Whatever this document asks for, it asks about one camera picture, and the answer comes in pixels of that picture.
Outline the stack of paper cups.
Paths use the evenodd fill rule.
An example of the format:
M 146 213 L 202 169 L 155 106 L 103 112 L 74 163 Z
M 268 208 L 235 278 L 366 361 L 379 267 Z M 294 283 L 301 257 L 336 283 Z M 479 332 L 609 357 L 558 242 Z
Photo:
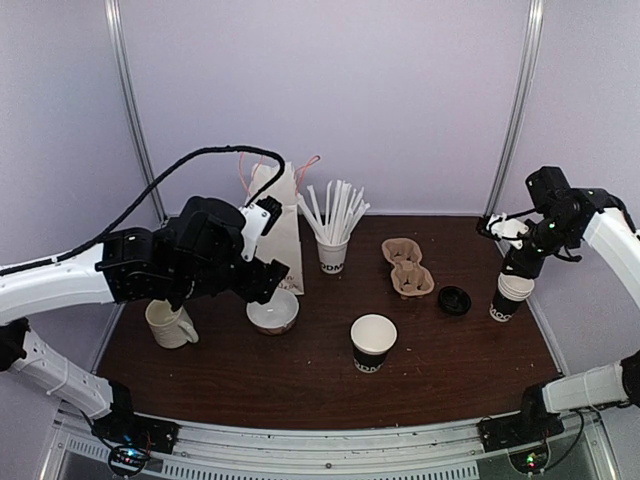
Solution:
M 533 279 L 500 273 L 489 307 L 491 318 L 498 322 L 509 321 L 519 306 L 531 295 L 534 286 Z

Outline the black plastic cup lid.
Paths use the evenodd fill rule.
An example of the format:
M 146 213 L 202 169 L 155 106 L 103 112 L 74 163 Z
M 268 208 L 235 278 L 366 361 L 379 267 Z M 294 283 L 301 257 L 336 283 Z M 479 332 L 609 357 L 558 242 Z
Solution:
M 466 315 L 472 306 L 470 295 L 460 287 L 445 286 L 438 292 L 438 307 L 450 316 Z

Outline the black paper coffee cup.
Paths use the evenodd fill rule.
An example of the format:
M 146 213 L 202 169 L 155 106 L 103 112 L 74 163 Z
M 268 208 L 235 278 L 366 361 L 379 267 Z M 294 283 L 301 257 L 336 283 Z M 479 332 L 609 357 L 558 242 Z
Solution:
M 379 314 L 366 314 L 351 325 L 350 340 L 355 367 L 367 374 L 376 373 L 397 341 L 395 324 Z

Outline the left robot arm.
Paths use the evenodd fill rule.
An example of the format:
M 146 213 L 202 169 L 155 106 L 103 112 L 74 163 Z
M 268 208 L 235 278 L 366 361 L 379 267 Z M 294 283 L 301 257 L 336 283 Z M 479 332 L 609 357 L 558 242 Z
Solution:
M 1 272 L 1 368 L 29 377 L 74 405 L 123 444 L 144 433 L 129 389 L 78 367 L 30 326 L 32 314 L 85 304 L 149 299 L 178 310 L 193 298 L 230 290 L 248 303 L 270 301 L 289 269 L 256 258 L 260 238 L 282 214 L 267 196 L 236 208 L 192 197 L 159 230 L 110 232 L 81 253 L 66 252 Z

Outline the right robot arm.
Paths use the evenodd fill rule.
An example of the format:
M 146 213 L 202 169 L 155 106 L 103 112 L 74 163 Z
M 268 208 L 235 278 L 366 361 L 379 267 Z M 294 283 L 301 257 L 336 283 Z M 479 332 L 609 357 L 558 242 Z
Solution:
M 639 300 L 639 229 L 625 204 L 601 188 L 569 184 L 561 168 L 543 166 L 526 181 L 537 221 L 499 217 L 493 230 L 509 243 L 492 304 L 494 317 L 510 318 L 533 291 L 545 260 L 576 263 L 587 248 L 607 268 L 633 302 Z M 519 440 L 535 440 L 551 418 L 588 407 L 639 403 L 639 355 L 528 388 L 512 430 Z

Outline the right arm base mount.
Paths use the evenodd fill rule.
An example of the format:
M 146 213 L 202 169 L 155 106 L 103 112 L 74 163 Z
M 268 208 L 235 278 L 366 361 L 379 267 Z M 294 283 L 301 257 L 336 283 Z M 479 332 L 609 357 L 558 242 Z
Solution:
M 565 431 L 560 415 L 546 410 L 542 388 L 542 384 L 528 387 L 518 412 L 498 418 L 486 416 L 477 424 L 486 453 L 507 450 L 511 466 L 530 476 L 551 466 L 548 441 Z

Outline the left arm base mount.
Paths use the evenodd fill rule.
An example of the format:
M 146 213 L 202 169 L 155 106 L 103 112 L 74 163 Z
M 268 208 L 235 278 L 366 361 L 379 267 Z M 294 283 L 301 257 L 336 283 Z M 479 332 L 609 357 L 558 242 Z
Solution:
M 134 415 L 129 424 L 83 417 L 91 434 L 106 447 L 111 472 L 125 479 L 140 474 L 154 460 L 154 453 L 171 454 L 180 430 L 175 422 L 140 415 Z

